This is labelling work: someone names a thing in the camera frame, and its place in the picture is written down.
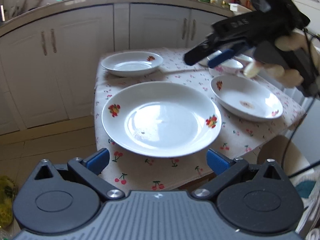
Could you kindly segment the person's right hand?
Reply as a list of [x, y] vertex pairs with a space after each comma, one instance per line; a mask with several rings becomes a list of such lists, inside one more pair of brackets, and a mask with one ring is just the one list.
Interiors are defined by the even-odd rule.
[[253, 62], [245, 67], [244, 76], [251, 79], [261, 70], [286, 88], [308, 89], [313, 83], [319, 84], [319, 51], [307, 34], [295, 30], [256, 47]]

